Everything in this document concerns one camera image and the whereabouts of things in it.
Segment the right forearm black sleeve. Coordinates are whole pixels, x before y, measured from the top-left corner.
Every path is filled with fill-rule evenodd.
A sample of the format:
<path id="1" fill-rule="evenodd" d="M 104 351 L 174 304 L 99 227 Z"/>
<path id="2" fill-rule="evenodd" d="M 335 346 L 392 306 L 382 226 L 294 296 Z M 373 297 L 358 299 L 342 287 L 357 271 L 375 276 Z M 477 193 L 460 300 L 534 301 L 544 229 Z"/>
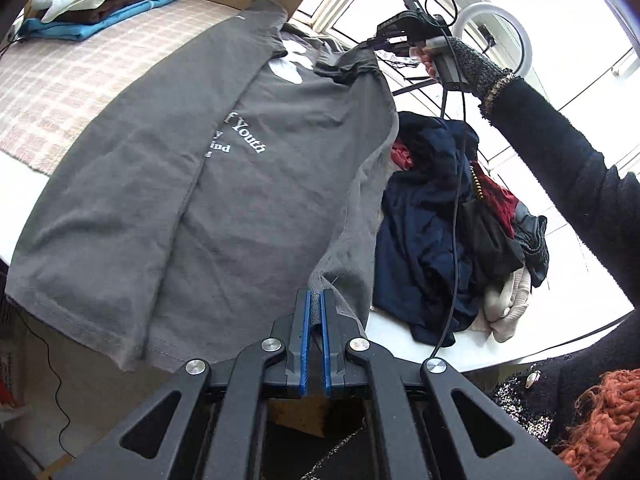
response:
<path id="1" fill-rule="evenodd" d="M 556 209 L 639 304 L 639 181 L 603 155 L 521 77 L 450 40 L 480 114 L 511 144 Z"/>

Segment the person's right hand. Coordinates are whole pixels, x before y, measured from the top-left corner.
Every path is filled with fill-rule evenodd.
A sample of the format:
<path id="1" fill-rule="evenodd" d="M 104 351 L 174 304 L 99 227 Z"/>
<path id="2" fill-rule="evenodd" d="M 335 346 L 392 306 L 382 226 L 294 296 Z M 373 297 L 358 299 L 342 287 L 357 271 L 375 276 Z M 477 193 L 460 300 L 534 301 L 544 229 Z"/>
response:
<path id="1" fill-rule="evenodd" d="M 434 81 L 439 81 L 438 71 L 435 66 L 436 51 L 429 47 L 411 47 L 409 49 L 410 58 L 419 61 L 425 68 L 428 76 Z"/>

